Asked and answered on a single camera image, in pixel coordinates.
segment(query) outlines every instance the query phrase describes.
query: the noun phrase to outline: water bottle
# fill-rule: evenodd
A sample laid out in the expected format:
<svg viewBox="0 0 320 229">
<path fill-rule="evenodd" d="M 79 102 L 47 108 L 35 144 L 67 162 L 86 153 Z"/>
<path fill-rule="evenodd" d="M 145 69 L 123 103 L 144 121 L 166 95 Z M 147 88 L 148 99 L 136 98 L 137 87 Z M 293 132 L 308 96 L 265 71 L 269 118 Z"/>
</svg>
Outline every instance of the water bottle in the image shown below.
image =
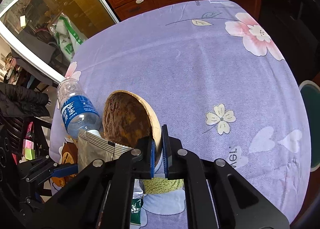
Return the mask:
<svg viewBox="0 0 320 229">
<path fill-rule="evenodd" d="M 57 95 L 64 126 L 72 138 L 78 138 L 79 129 L 101 137 L 100 117 L 77 80 L 63 80 L 58 85 Z"/>
</svg>

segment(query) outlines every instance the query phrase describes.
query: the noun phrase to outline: yellow fuzzy fabric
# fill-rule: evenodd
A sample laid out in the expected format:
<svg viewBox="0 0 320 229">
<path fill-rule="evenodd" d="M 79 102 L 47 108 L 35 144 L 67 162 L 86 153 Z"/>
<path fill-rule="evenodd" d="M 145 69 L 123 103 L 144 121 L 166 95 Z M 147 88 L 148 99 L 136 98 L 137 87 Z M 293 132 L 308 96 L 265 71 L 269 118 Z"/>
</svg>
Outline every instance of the yellow fuzzy fabric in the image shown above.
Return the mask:
<svg viewBox="0 0 320 229">
<path fill-rule="evenodd" d="M 167 180 L 166 178 L 154 177 L 151 180 L 143 180 L 145 194 L 167 193 L 183 186 L 183 179 Z"/>
</svg>

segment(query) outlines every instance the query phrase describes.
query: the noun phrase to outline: wooden bowl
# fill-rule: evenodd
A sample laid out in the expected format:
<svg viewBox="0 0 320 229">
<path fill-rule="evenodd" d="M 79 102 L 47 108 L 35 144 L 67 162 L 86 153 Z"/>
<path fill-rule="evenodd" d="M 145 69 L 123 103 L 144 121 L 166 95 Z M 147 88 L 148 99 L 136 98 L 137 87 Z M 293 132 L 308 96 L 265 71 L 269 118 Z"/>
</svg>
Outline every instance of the wooden bowl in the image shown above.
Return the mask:
<svg viewBox="0 0 320 229">
<path fill-rule="evenodd" d="M 152 136 L 156 144 L 156 163 L 160 159 L 161 127 L 151 106 L 140 96 L 124 90 L 114 91 L 106 100 L 102 117 L 105 139 L 134 148 L 138 139 Z"/>
</svg>

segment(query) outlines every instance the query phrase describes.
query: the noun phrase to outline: table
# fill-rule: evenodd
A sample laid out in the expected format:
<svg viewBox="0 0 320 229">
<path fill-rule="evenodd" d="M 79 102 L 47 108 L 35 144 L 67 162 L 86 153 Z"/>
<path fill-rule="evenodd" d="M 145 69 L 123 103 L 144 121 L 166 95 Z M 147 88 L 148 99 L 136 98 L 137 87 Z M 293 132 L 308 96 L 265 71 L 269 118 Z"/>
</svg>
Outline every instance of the table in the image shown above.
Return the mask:
<svg viewBox="0 0 320 229">
<path fill-rule="evenodd" d="M 72 73 L 101 116 L 111 92 L 140 95 L 184 148 L 224 158 L 290 222 L 298 214 L 311 162 L 305 107 L 281 52 L 239 5 L 194 1 L 127 19 L 84 42 Z M 55 161 L 66 136 L 56 108 Z M 141 226 L 187 228 L 182 183 L 161 186 L 161 163 L 156 173 Z"/>
</svg>

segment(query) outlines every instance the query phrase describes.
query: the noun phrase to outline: metal bolt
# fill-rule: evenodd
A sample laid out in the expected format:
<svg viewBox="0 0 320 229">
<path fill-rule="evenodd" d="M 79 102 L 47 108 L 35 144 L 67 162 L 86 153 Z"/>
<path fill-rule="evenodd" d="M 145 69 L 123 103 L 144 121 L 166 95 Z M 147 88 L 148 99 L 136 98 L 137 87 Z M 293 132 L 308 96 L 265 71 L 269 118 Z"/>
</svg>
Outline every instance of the metal bolt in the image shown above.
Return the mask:
<svg viewBox="0 0 320 229">
<path fill-rule="evenodd" d="M 180 155 L 180 156 L 185 156 L 185 155 L 187 155 L 187 150 L 185 150 L 185 149 L 180 149 L 180 150 L 178 150 L 178 154 Z"/>
<path fill-rule="evenodd" d="M 98 160 L 94 160 L 92 165 L 94 167 L 101 167 L 103 165 L 103 160 L 99 160 L 99 159 Z"/>
<path fill-rule="evenodd" d="M 216 165 L 219 167 L 223 167 L 226 164 L 226 162 L 223 159 L 217 159 Z"/>
<path fill-rule="evenodd" d="M 139 156 L 139 155 L 141 154 L 141 150 L 139 150 L 139 149 L 133 149 L 133 150 L 131 151 L 131 154 L 132 154 L 133 156 Z"/>
</svg>

